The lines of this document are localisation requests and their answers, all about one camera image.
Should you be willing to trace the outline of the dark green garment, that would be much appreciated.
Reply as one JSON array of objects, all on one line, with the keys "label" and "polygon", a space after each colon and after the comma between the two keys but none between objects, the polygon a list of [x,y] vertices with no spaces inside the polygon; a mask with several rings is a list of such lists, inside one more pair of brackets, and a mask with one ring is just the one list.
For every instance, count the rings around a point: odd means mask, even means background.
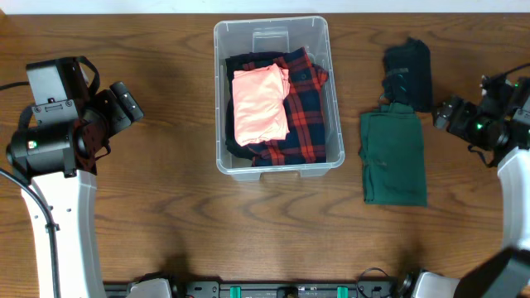
[{"label": "dark green garment", "polygon": [[422,124],[412,107],[381,105],[360,115],[365,204],[427,206]]}]

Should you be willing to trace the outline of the black pants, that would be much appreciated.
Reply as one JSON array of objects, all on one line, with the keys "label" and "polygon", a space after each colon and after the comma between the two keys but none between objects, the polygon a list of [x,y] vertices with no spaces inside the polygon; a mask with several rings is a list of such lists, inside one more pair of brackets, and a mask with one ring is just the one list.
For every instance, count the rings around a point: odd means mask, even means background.
[{"label": "black pants", "polygon": [[243,64],[261,60],[272,60],[282,56],[282,52],[258,52],[247,53],[236,56],[231,56],[225,60],[226,75],[229,82],[229,101],[225,112],[225,145],[227,150],[237,158],[252,160],[255,154],[247,147],[241,147],[235,140],[234,136],[234,101],[233,101],[233,85],[235,70],[243,70]]}]

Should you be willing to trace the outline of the salmon pink garment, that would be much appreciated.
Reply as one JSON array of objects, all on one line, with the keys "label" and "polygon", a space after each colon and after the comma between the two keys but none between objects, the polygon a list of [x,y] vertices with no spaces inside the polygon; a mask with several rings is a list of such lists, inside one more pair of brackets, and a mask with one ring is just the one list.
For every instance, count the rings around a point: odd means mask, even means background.
[{"label": "salmon pink garment", "polygon": [[234,72],[234,138],[241,146],[280,141],[289,133],[284,100],[289,70],[276,64]]}]

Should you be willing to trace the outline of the red navy plaid shirt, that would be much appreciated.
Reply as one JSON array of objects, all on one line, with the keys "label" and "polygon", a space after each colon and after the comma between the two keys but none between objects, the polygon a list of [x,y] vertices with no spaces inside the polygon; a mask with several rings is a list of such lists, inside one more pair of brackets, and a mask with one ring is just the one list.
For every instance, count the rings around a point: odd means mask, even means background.
[{"label": "red navy plaid shirt", "polygon": [[284,100],[290,132],[284,140],[251,144],[254,166],[289,166],[323,163],[325,152],[325,119],[322,89],[329,74],[311,62],[302,47],[291,53],[275,55],[265,60],[249,61],[244,70],[269,65],[289,70],[289,94]]}]

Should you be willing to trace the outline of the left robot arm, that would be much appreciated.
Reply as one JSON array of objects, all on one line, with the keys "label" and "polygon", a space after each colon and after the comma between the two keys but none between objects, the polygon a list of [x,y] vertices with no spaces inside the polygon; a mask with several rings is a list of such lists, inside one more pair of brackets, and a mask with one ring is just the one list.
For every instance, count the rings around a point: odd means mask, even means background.
[{"label": "left robot arm", "polygon": [[101,89],[84,56],[26,66],[35,103],[19,117],[7,145],[12,172],[1,174],[22,189],[36,249],[41,297],[104,297],[94,231],[98,159],[111,137],[143,118],[126,85]]}]

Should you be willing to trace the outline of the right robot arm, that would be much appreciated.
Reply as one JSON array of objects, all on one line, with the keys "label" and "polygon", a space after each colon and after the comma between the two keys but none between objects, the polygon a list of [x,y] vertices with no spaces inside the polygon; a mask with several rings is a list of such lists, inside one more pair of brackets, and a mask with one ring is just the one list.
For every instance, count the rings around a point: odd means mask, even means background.
[{"label": "right robot arm", "polygon": [[410,297],[516,297],[529,284],[529,79],[508,75],[483,77],[479,104],[452,96],[433,113],[434,126],[468,142],[470,152],[492,152],[484,164],[502,188],[502,249],[461,278],[422,271],[406,279]]}]

